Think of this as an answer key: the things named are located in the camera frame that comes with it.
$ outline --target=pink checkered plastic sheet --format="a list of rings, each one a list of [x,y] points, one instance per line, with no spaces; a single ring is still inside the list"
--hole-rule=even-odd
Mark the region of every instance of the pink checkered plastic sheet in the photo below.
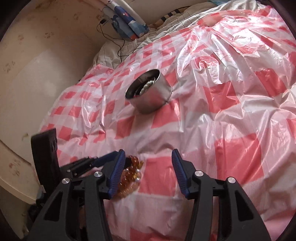
[[[193,203],[171,163],[177,148],[210,177],[235,177],[275,240],[296,209],[296,41],[271,7],[221,11],[166,35],[116,69],[97,65],[66,89],[41,130],[55,127],[60,166],[123,149],[144,161],[139,189],[105,203],[115,240],[184,240]],[[150,69],[172,85],[149,115],[125,101]],[[218,202],[214,199],[213,234]]]

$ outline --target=stainless steel container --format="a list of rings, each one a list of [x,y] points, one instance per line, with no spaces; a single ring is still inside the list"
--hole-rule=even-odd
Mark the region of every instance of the stainless steel container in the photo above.
[[[155,80],[147,91],[139,95],[140,90],[151,79]],[[149,114],[162,107],[172,94],[172,86],[158,69],[152,69],[138,77],[126,90],[125,98],[140,113]]]

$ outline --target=plastic bag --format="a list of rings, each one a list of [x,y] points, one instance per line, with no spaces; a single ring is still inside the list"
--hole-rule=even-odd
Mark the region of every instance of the plastic bag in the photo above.
[[[115,70],[94,67],[62,93],[41,130],[57,129],[61,166],[119,149],[145,161],[140,188],[106,202],[115,239],[184,240],[192,202],[172,167],[177,148],[212,178],[235,177],[275,240],[296,208],[295,66],[296,41],[273,8],[222,11],[146,45]],[[149,69],[160,69],[173,93],[141,115],[124,93]]]

